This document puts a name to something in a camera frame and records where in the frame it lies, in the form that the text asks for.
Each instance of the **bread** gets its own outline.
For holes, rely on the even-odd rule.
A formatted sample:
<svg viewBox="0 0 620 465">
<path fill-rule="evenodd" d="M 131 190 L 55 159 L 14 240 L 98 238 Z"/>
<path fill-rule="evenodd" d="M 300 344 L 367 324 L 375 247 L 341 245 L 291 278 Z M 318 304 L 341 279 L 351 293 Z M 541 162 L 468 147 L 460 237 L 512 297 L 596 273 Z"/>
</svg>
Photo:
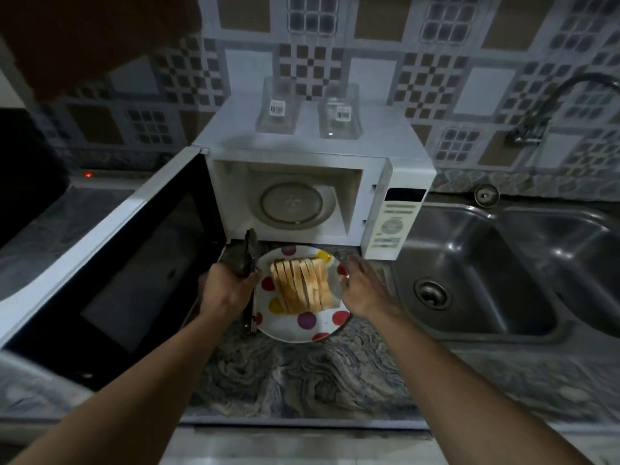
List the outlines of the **bread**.
<svg viewBox="0 0 620 465">
<path fill-rule="evenodd" d="M 332 307 L 327 268 L 320 258 L 274 261 L 270 270 L 284 313 L 318 313 Z"/>
</svg>

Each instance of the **person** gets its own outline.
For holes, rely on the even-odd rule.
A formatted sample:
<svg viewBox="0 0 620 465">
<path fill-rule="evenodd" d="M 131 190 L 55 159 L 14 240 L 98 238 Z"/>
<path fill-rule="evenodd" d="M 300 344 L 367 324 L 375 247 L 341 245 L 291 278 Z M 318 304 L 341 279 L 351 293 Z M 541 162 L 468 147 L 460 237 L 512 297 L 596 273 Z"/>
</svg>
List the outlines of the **person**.
<svg viewBox="0 0 620 465">
<path fill-rule="evenodd" d="M 368 320 L 451 464 L 590 463 L 547 426 L 411 322 L 368 262 L 348 259 L 342 299 Z M 200 373 L 247 304 L 258 273 L 235 277 L 214 264 L 196 320 L 36 440 L 14 465 L 157 464 Z"/>
</svg>

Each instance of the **sink drain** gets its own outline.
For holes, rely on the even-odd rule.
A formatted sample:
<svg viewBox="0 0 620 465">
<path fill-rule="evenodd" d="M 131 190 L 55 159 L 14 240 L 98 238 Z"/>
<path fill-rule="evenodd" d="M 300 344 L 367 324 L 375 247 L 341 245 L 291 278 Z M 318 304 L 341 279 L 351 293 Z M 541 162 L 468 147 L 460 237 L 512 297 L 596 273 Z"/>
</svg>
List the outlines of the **sink drain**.
<svg viewBox="0 0 620 465">
<path fill-rule="evenodd" d="M 414 284 L 415 296 L 433 310 L 445 310 L 452 303 L 452 294 L 431 279 L 419 279 Z"/>
</svg>

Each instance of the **plate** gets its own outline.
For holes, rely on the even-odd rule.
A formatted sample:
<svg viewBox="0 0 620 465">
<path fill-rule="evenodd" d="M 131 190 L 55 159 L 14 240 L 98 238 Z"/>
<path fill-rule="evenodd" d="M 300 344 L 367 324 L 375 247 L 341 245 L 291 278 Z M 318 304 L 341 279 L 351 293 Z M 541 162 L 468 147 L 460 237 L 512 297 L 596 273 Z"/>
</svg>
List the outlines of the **plate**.
<svg viewBox="0 0 620 465">
<path fill-rule="evenodd" d="M 317 257 L 327 268 L 327 283 L 332 293 L 333 308 L 314 314 L 285 315 L 275 290 L 269 266 L 277 259 Z M 258 268 L 262 275 L 256 288 L 256 326 L 259 330 L 285 343 L 309 343 L 321 340 L 340 328 L 349 318 L 349 310 L 340 297 L 342 290 L 338 275 L 346 275 L 346 268 L 333 255 L 311 246 L 292 245 L 269 251 L 261 256 Z"/>
</svg>

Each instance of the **purple dot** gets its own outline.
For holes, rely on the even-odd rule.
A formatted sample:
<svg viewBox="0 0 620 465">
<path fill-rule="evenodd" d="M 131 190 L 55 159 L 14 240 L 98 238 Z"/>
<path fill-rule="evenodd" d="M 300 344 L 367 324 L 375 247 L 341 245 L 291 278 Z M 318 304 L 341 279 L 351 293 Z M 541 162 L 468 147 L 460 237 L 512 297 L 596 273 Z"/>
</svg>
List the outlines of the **purple dot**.
<svg viewBox="0 0 620 465">
<path fill-rule="evenodd" d="M 282 254 L 284 256 L 293 256 L 297 251 L 297 246 L 285 246 L 282 249 Z"/>
<path fill-rule="evenodd" d="M 316 315 L 312 312 L 302 313 L 297 317 L 297 324 L 302 329 L 311 330 L 316 326 Z"/>
</svg>

